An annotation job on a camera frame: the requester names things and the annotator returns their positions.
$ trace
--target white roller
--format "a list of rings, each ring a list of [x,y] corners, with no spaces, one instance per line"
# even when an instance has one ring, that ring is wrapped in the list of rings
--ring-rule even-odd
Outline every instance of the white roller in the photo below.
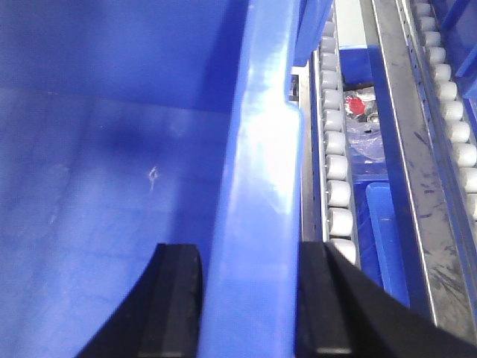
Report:
[[[464,116],[464,105],[461,101],[442,101],[440,112],[447,121],[460,121]]]
[[[326,178],[344,180],[348,175],[348,159],[342,155],[329,154],[326,156]]]
[[[466,192],[477,192],[477,168],[461,168],[461,181]]]
[[[419,19],[419,26],[422,32],[434,31],[436,29],[435,18],[432,16],[421,16]]]
[[[477,220],[477,194],[467,194],[467,209],[474,220]]]
[[[331,21],[325,22],[325,27],[323,29],[323,36],[335,36],[335,24]]]
[[[447,137],[452,143],[465,143],[470,138],[470,126],[466,122],[447,122]]]
[[[330,242],[346,257],[353,265],[356,264],[356,246],[348,239],[331,239]]]
[[[455,160],[460,167],[472,167],[477,163],[477,148],[469,143],[454,143]]]
[[[342,132],[325,132],[325,153],[326,154],[344,154],[346,149],[346,137]]]
[[[340,81],[340,75],[336,71],[321,71],[321,88],[336,90]]]
[[[427,3],[419,3],[415,5],[415,13],[417,17],[432,16],[431,5]]]
[[[438,81],[435,84],[435,92],[441,101],[453,101],[457,97],[457,84],[451,81]]]
[[[325,110],[323,121],[325,131],[341,131],[343,129],[343,113],[340,110]]]
[[[321,69],[328,69],[329,71],[336,71],[338,66],[338,56],[336,54],[330,54],[328,52],[321,52]]]
[[[351,186],[342,180],[328,180],[326,183],[328,192],[328,205],[331,207],[347,207],[350,205]]]
[[[440,34],[437,31],[426,31],[423,34],[424,46],[440,46]]]
[[[432,65],[431,71],[434,81],[448,81],[452,74],[452,70],[447,63],[436,63]]]
[[[320,44],[321,51],[335,53],[336,38],[330,36],[323,36]]]
[[[328,209],[329,235],[351,236],[353,232],[353,214],[342,207]]]
[[[442,47],[427,48],[427,57],[430,63],[444,63],[446,61],[446,50]]]
[[[323,90],[323,108],[325,110],[339,110],[343,102],[343,93],[337,89]]]

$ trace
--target metal side rail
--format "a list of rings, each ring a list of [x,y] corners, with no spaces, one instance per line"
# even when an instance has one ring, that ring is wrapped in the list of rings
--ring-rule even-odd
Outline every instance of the metal side rail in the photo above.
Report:
[[[419,66],[408,46],[415,28],[402,16],[400,0],[361,0],[361,8],[411,308],[475,344],[474,288],[453,219],[459,213],[436,151],[443,139],[429,124],[432,113],[423,105]]]

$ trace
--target plastic bag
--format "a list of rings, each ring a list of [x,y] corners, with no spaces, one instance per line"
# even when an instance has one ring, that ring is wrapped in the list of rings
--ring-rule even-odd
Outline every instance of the plastic bag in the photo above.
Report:
[[[364,158],[364,163],[385,161],[379,127],[374,87],[344,93],[347,136],[350,147]]]

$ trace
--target red object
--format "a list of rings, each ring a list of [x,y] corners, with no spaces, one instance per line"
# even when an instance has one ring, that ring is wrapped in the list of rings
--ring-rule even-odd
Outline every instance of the red object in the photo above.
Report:
[[[346,102],[348,106],[350,106],[350,111],[354,114],[359,116],[360,114],[364,113],[364,109],[366,108],[366,106],[360,98],[348,97],[346,99]]]

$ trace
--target blue tray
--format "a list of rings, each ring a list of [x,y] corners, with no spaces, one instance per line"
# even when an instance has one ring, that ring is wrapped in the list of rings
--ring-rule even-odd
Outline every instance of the blue tray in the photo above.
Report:
[[[397,221],[389,183],[375,182],[366,188],[367,205],[385,291],[409,307]]]
[[[299,7],[0,1],[1,357],[73,357],[158,242],[200,249],[199,357],[291,357]]]

